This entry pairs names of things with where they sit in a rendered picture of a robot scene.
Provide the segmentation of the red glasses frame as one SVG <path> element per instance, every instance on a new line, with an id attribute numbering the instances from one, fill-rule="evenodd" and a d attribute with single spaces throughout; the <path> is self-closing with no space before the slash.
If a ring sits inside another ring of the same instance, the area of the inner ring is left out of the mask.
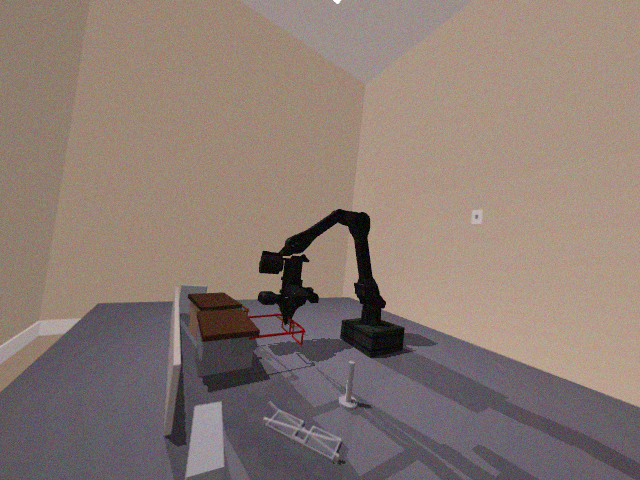
<path id="1" fill-rule="evenodd" d="M 258 317 L 270 317 L 270 316 L 282 316 L 282 314 L 258 315 L 258 316 L 248 316 L 248 317 L 249 318 L 258 318 Z M 291 324 L 293 324 L 292 332 L 291 332 Z M 284 321 L 282 319 L 282 327 L 281 328 L 284 329 L 286 332 L 253 336 L 253 337 L 250 337 L 249 339 L 252 340 L 252 339 L 255 339 L 255 338 L 292 334 L 292 338 L 295 339 L 300 345 L 302 345 L 302 343 L 303 343 L 303 334 L 305 332 L 303 327 L 301 327 L 299 324 L 297 324 L 295 321 L 293 321 L 291 318 L 288 317 L 287 325 L 284 324 Z"/>

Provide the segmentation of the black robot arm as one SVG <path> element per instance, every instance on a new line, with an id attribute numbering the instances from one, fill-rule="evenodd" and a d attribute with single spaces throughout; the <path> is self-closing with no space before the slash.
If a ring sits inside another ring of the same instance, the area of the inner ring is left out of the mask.
<path id="1" fill-rule="evenodd" d="M 354 287 L 360 304 L 363 304 L 359 322 L 368 326 L 384 325 L 381 323 L 381 309 L 385 308 L 386 302 L 381 297 L 378 285 L 372 276 L 368 246 L 370 217 L 365 212 L 337 209 L 309 229 L 289 237 L 279 253 L 262 251 L 259 273 L 279 274 L 284 266 L 284 275 L 301 276 L 303 262 L 309 262 L 306 255 L 291 256 L 291 258 L 283 258 L 283 256 L 304 252 L 316 237 L 336 223 L 348 226 L 354 238 L 359 274 L 358 282 L 354 283 Z M 289 281 L 284 287 L 283 295 L 288 296 L 292 304 L 304 305 L 306 300 L 312 299 L 314 291 L 312 287 L 302 287 L 302 281 L 298 281 L 297 284 L 293 283 L 293 280 Z"/>

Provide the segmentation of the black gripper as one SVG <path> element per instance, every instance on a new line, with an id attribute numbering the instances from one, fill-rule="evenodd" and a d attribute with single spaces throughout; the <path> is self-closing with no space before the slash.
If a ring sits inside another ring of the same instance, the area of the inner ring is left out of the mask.
<path id="1" fill-rule="evenodd" d="M 288 317 L 292 319 L 296 309 L 303 305 L 292 304 L 288 296 L 283 295 L 284 287 L 286 286 L 289 280 L 293 280 L 293 283 L 296 283 L 296 284 L 298 283 L 298 281 L 303 282 L 303 280 L 301 280 L 301 276 L 288 276 L 284 274 L 283 274 L 283 277 L 281 277 L 281 280 L 282 280 L 282 288 L 280 289 L 280 292 L 279 292 L 281 294 L 275 294 L 272 291 L 261 291 L 258 294 L 258 301 L 263 305 L 274 305 L 275 303 L 278 304 L 281 310 L 284 324 L 287 325 Z M 287 298 L 284 298 L 284 297 L 287 297 Z M 308 301 L 310 303 L 318 303 L 319 301 L 318 294 L 313 292 L 312 299 Z"/>

